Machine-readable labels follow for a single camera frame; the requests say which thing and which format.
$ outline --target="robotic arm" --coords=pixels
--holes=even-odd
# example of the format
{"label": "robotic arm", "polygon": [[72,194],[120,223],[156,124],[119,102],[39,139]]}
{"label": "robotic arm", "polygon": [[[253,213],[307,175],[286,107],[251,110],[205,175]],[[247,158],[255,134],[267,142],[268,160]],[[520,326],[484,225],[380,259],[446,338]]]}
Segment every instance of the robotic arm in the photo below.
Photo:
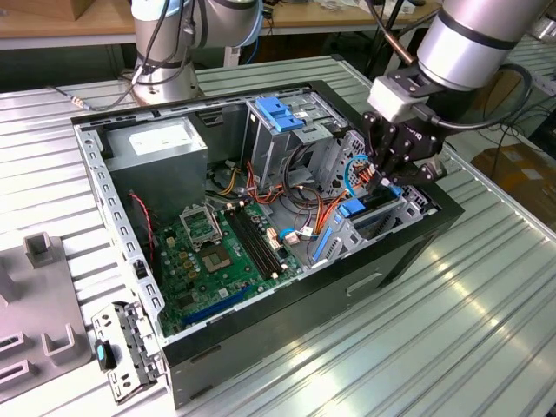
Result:
{"label": "robotic arm", "polygon": [[134,94],[148,104],[199,96],[191,48],[255,41],[262,0],[133,0],[137,63]]}
{"label": "robotic arm", "polygon": [[[372,1],[367,0],[373,10]],[[417,57],[395,43],[394,50],[408,65],[374,80],[368,98],[373,112],[364,115],[368,141],[366,152],[375,175],[370,193],[383,185],[433,182],[438,166],[429,160],[416,169],[407,162],[425,160],[440,153],[444,139],[462,130],[482,129],[500,121],[458,124],[442,120],[429,98],[446,92],[471,91],[489,82],[509,52],[525,34],[550,0],[446,0],[434,19]],[[507,64],[531,86],[529,73]],[[524,89],[518,108],[531,88]]]}

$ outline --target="green circuit board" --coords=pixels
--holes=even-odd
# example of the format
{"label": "green circuit board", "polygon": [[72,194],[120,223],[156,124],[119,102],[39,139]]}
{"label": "green circuit board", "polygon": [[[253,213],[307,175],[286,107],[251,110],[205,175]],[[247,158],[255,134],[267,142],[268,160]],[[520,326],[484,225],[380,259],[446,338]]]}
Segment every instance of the green circuit board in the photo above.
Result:
{"label": "green circuit board", "polygon": [[[268,244],[266,229],[270,225],[259,206],[252,203],[244,210],[253,222],[256,221],[261,236]],[[301,273],[296,259],[284,249],[280,251],[281,255],[275,252],[275,257],[287,268],[277,279],[265,280],[228,224],[224,213],[216,212],[215,219],[222,232],[222,243],[208,245],[198,252],[192,249],[180,221],[156,232],[156,239],[161,243],[159,257],[162,276],[158,281],[166,303],[160,314],[160,322],[166,336],[179,333],[192,324],[191,320],[199,314],[205,315],[202,318],[205,320]],[[198,223],[203,228],[199,234],[206,233],[206,223]],[[192,235],[196,235],[195,225],[190,227]]]}

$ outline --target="blue cable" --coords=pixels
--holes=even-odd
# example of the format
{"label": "blue cable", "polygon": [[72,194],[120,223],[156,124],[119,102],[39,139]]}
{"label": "blue cable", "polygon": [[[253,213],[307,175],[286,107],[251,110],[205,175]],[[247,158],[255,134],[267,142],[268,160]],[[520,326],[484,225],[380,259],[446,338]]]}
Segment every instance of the blue cable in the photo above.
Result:
{"label": "blue cable", "polygon": [[344,183],[346,184],[347,191],[349,191],[349,194],[351,194],[353,197],[355,197],[355,191],[352,188],[351,184],[349,183],[349,167],[351,167],[351,164],[355,161],[368,162],[368,157],[366,155],[359,154],[351,158],[349,162],[346,164],[346,170],[344,171]]}
{"label": "blue cable", "polygon": [[288,233],[291,233],[291,232],[295,232],[295,229],[294,228],[285,228],[285,229],[282,230],[282,232],[280,232],[278,237],[280,237],[280,240],[283,241],[284,237],[286,237],[286,235]]}
{"label": "blue cable", "polygon": [[244,65],[247,65],[248,63],[253,61],[253,58],[255,58],[258,49],[259,49],[259,37],[257,37],[257,40],[255,41],[255,49],[253,50],[253,53],[251,54],[249,59],[244,63]]}

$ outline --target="wooden shelf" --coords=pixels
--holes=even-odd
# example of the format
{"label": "wooden shelf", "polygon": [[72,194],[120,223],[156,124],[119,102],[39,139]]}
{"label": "wooden shelf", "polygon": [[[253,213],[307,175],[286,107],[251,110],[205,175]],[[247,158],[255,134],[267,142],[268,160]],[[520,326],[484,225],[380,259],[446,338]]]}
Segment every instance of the wooden shelf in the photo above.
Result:
{"label": "wooden shelf", "polygon": [[[413,15],[400,15],[397,22],[415,21],[437,7],[435,2],[427,3],[416,8]],[[374,23],[374,19],[359,8],[347,7],[345,10],[332,11],[317,3],[278,3],[273,18],[276,28],[361,26]],[[126,0],[96,0],[75,22],[11,10],[6,16],[0,17],[0,38],[3,39],[129,35],[134,31],[131,9]]]}

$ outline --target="desk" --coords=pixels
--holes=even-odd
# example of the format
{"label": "desk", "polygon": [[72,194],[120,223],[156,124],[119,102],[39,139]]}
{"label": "desk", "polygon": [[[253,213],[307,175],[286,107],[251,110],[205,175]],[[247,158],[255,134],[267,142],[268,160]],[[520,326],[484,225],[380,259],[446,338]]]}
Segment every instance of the desk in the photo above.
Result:
{"label": "desk", "polygon": [[[369,81],[329,56],[197,76],[208,96],[321,79],[369,109]],[[125,84],[66,89],[104,105]],[[118,109],[130,106],[128,97]],[[0,95],[0,250],[40,230],[61,236],[91,328],[91,315],[127,293],[71,129],[79,114],[47,89]],[[175,411],[161,383],[117,406],[91,362],[1,404],[0,415],[546,415],[556,398],[556,237],[450,149],[442,158],[439,185],[466,211],[452,229],[391,286],[245,373]]]}
{"label": "desk", "polygon": [[[400,15],[396,21],[405,25],[437,8],[429,0],[413,15]],[[279,3],[274,11],[273,35],[335,33],[375,30],[375,20],[359,8],[331,11],[319,4]],[[270,32],[265,22],[261,35]],[[134,43],[135,29],[126,0],[96,0],[75,22],[9,11],[0,17],[0,50]],[[237,65],[239,49],[227,48],[226,66]]]}

